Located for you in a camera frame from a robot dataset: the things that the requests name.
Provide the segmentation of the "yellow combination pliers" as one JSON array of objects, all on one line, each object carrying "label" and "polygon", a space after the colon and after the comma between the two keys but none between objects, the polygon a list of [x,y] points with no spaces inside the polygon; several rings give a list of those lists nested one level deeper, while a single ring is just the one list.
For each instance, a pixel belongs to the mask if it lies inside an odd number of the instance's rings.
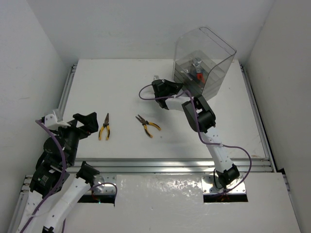
[{"label": "yellow combination pliers", "polygon": [[109,113],[106,114],[104,123],[103,123],[102,127],[99,130],[99,135],[98,135],[98,140],[99,141],[102,140],[102,134],[103,134],[104,130],[106,130],[106,132],[107,132],[105,139],[109,140],[109,138],[110,138]]}]

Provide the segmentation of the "red handled adjustable wrench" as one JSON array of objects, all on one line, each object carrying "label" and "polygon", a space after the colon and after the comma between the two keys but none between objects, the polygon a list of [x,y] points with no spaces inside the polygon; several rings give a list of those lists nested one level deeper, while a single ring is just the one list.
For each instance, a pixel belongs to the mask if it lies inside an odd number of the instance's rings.
[{"label": "red handled adjustable wrench", "polygon": [[194,58],[192,60],[192,65],[194,66],[194,68],[196,70],[196,77],[197,77],[198,81],[205,83],[202,68],[201,68],[201,62],[202,62],[202,60],[200,58]]}]

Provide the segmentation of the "clear plastic drawer container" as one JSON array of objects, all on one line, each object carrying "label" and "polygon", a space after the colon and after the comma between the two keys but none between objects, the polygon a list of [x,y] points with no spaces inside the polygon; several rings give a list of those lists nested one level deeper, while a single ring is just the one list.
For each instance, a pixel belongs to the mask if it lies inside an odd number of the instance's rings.
[{"label": "clear plastic drawer container", "polygon": [[[215,97],[231,66],[237,50],[209,27],[198,27],[178,38],[173,60],[173,81],[182,83],[183,89],[206,100]],[[192,65],[200,58],[205,83],[198,81]]]}]

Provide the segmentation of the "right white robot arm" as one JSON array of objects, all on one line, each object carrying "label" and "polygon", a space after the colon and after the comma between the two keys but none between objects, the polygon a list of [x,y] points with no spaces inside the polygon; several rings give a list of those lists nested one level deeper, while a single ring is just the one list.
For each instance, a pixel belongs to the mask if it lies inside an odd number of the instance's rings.
[{"label": "right white robot arm", "polygon": [[240,176],[237,166],[229,158],[216,130],[216,116],[203,96],[194,96],[188,90],[180,92],[181,83],[157,79],[151,84],[156,102],[167,110],[185,113],[190,127],[206,145],[218,175],[217,189],[226,189]]}]

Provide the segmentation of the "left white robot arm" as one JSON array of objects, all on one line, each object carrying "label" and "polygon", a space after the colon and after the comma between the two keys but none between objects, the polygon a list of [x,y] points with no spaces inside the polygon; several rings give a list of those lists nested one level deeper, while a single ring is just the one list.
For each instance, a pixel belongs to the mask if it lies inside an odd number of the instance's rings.
[{"label": "left white robot arm", "polygon": [[42,232],[58,232],[73,206],[94,186],[95,178],[100,174],[94,167],[82,162],[68,190],[56,204],[53,203],[69,177],[67,169],[75,163],[80,140],[99,129],[96,112],[74,114],[72,117],[73,120],[64,122],[52,113],[36,120],[49,138],[44,142],[43,152],[35,166],[18,233],[33,232],[31,223],[39,214],[47,214]]}]

